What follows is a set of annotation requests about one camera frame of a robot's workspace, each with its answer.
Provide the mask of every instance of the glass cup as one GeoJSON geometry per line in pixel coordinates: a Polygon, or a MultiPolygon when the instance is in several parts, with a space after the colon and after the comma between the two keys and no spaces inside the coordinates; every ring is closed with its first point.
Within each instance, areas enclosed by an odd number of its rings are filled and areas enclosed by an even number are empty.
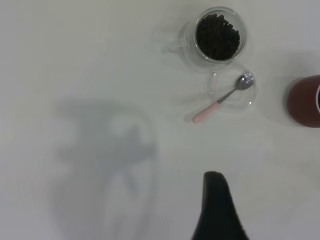
{"type": "Polygon", "coordinates": [[[178,53],[182,60],[200,72],[214,72],[232,63],[245,49],[247,43],[247,29],[241,17],[232,9],[222,6],[212,7],[204,11],[196,21],[186,25],[183,36],[167,46],[167,50],[178,53]],[[216,60],[205,55],[197,43],[197,27],[202,19],[209,15],[223,15],[235,30],[239,31],[240,44],[235,54],[226,60],[216,60]]]}

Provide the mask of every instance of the white surface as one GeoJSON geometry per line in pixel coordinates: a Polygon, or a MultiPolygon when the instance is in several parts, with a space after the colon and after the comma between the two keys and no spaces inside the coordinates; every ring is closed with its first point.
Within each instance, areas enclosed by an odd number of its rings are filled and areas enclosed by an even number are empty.
{"type": "Polygon", "coordinates": [[[2,0],[0,238],[185,240],[203,174],[222,172],[250,239],[316,239],[320,130],[283,109],[319,74],[317,0],[2,0]],[[259,95],[241,115],[187,115],[208,76],[159,48],[190,13],[233,8],[259,95]]]}

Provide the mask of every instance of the metal spoon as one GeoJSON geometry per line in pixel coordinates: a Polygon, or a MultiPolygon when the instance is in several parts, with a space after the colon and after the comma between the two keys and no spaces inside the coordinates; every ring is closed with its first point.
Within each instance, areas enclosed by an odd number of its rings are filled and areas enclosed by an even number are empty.
{"type": "Polygon", "coordinates": [[[192,121],[195,124],[201,122],[206,116],[208,116],[213,110],[215,110],[219,106],[219,104],[221,104],[224,100],[226,100],[236,90],[246,90],[254,84],[254,81],[255,81],[255,77],[251,72],[247,72],[243,74],[235,82],[235,86],[232,91],[224,95],[222,98],[220,98],[218,101],[211,104],[207,108],[203,109],[201,112],[199,112],[197,115],[193,117],[192,121]]]}

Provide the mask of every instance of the coffee beans in jar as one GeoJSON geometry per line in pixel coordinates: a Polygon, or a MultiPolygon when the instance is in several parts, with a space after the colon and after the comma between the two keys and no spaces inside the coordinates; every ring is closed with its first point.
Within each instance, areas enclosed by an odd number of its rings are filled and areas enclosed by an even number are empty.
{"type": "Polygon", "coordinates": [[[223,15],[209,15],[196,29],[196,41],[201,51],[214,60],[228,60],[237,52],[240,34],[223,15]]]}

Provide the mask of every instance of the red mug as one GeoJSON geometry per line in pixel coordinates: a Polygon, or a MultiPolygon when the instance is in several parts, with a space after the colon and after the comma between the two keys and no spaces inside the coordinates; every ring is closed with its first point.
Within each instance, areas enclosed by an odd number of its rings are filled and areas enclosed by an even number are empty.
{"type": "Polygon", "coordinates": [[[320,128],[320,75],[299,81],[288,95],[288,111],[294,120],[309,128],[320,128]]]}

